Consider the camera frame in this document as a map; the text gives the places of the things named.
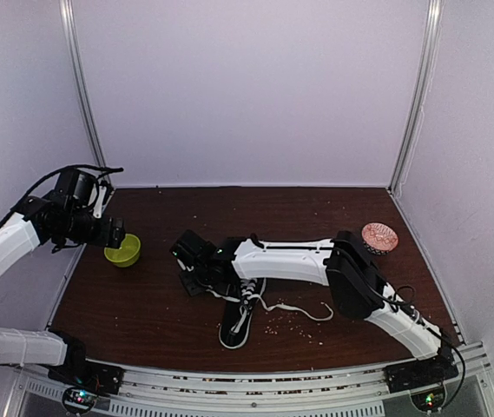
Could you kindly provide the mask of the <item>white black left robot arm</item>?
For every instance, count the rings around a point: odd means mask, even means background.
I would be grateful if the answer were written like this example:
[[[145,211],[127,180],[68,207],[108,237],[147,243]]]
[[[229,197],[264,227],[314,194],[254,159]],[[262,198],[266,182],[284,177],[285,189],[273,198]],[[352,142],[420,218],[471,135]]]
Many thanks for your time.
[[[121,218],[104,216],[118,168],[72,164],[31,185],[0,221],[0,279],[23,258],[51,243],[54,253],[82,245],[119,249],[126,232]],[[56,331],[0,327],[0,366],[51,367],[76,386],[93,379],[86,348]]]

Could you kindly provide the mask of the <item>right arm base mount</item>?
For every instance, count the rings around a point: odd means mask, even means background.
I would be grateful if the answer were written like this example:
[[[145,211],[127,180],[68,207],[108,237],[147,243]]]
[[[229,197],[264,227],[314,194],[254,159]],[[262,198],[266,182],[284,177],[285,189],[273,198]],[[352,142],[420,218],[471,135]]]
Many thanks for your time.
[[[448,403],[445,382],[459,375],[458,367],[432,361],[411,361],[384,369],[390,394],[408,392],[412,405],[425,414],[440,412]]]

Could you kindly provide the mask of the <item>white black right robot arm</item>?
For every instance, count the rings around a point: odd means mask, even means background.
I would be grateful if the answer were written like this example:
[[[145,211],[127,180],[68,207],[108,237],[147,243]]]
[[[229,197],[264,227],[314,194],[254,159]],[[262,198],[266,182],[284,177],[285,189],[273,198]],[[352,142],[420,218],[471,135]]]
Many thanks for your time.
[[[328,320],[340,314],[370,322],[407,348],[419,382],[429,384],[443,372],[458,371],[456,349],[445,331],[400,296],[351,232],[313,242],[268,242],[250,235],[215,245],[188,229],[170,252],[189,295],[210,293],[225,301],[219,333],[224,348],[245,345],[256,307],[272,311],[263,299],[268,281],[305,281],[329,288]]]

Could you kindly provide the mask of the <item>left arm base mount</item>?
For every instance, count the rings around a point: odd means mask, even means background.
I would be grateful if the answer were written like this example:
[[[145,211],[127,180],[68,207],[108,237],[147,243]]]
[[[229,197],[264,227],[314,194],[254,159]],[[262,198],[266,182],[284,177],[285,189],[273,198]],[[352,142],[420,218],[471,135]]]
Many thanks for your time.
[[[121,367],[85,361],[74,369],[69,365],[45,366],[48,377],[67,385],[61,403],[70,415],[82,416],[90,412],[99,400],[119,394],[124,370]]]

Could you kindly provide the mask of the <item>white shoelace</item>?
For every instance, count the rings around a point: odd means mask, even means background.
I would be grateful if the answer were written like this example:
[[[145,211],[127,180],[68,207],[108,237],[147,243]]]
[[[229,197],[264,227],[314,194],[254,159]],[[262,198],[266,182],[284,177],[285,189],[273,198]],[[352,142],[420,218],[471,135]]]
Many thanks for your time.
[[[230,295],[222,295],[222,294],[217,293],[215,290],[212,290],[212,289],[208,289],[207,292],[210,293],[211,295],[213,295],[215,298],[219,298],[219,299],[222,299],[224,301],[230,301],[230,302],[234,302],[234,303],[243,304],[243,301],[238,297],[230,296]],[[309,314],[303,308],[284,304],[284,303],[278,303],[278,304],[273,304],[273,305],[268,306],[266,304],[265,300],[263,299],[263,296],[258,295],[258,294],[247,295],[246,300],[247,301],[258,301],[266,312],[272,312],[275,309],[280,309],[280,310],[284,310],[287,312],[301,313],[304,316],[306,316],[309,320],[316,321],[316,322],[330,321],[334,317],[333,309],[328,304],[326,304],[325,302],[321,302],[321,305],[323,305],[328,310],[328,315],[325,317],[315,317],[315,316]]]

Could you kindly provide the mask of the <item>black white canvas sneaker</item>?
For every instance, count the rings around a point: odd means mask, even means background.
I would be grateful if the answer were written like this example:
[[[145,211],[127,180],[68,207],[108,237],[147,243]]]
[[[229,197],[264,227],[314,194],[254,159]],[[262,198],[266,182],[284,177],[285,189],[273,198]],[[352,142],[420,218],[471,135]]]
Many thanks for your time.
[[[248,339],[254,309],[265,292],[265,278],[241,280],[227,295],[221,320],[220,343],[227,349],[242,348]]]

